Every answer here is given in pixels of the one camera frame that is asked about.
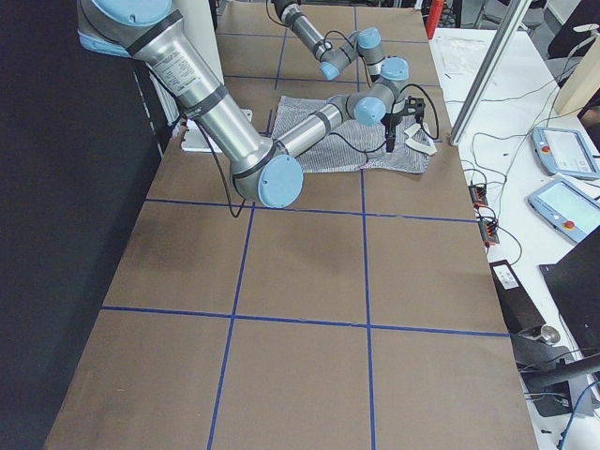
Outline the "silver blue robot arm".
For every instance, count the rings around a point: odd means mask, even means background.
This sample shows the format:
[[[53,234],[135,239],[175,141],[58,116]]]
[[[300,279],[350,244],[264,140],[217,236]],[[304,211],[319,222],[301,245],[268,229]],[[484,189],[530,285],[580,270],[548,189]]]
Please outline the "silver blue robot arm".
[[[372,82],[365,92],[337,95],[276,139],[251,125],[228,89],[188,38],[190,14],[174,1],[80,1],[77,4],[81,45],[144,62],[177,102],[184,116],[200,128],[210,147],[230,161],[232,188],[244,199],[271,208],[292,204],[304,175],[298,156],[329,136],[344,122],[383,125],[384,146],[392,151],[402,118],[421,123],[421,99],[406,95],[409,65],[383,53],[375,27],[351,33],[334,46],[311,23],[297,1],[274,2],[281,25],[290,29],[320,64],[328,81],[362,59]]]
[[[363,61],[372,82],[379,78],[385,54],[378,28],[355,30],[348,36],[338,30],[330,30],[323,35],[301,10],[299,1],[272,1],[272,4],[280,23],[310,51],[327,81],[337,78],[357,59]]]

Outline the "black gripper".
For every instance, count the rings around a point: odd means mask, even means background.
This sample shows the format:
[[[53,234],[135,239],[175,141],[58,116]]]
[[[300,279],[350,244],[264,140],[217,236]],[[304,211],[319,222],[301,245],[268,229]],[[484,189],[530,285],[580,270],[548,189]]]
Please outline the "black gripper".
[[[400,124],[403,117],[412,116],[416,122],[421,124],[425,115],[425,100],[422,97],[406,96],[399,104],[387,112],[382,119],[385,125],[385,151],[393,152],[396,145],[396,126]]]

